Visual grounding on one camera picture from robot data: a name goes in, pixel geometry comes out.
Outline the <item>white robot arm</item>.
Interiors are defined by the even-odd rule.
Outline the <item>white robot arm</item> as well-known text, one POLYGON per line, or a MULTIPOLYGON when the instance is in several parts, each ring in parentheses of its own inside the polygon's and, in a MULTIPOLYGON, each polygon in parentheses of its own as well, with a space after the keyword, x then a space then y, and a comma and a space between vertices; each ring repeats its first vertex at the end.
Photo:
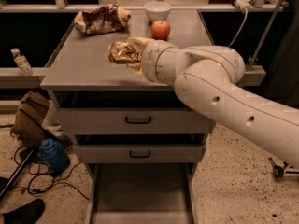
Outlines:
POLYGON ((238 87, 245 65, 235 50, 224 46, 180 49, 143 37, 128 41, 141 53, 147 80, 172 87, 190 109, 299 167, 299 110, 238 87))

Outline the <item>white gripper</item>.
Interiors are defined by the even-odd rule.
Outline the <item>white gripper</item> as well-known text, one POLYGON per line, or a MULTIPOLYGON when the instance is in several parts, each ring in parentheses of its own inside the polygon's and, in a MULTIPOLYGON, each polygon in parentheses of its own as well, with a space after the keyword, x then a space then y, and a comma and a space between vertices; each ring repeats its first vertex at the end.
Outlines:
POLYGON ((177 46, 162 40, 152 41, 146 37, 129 37, 127 42, 137 52, 142 52, 141 64, 128 63, 128 69, 138 76, 144 76, 150 82, 174 84, 176 75, 173 55, 178 50, 177 46))

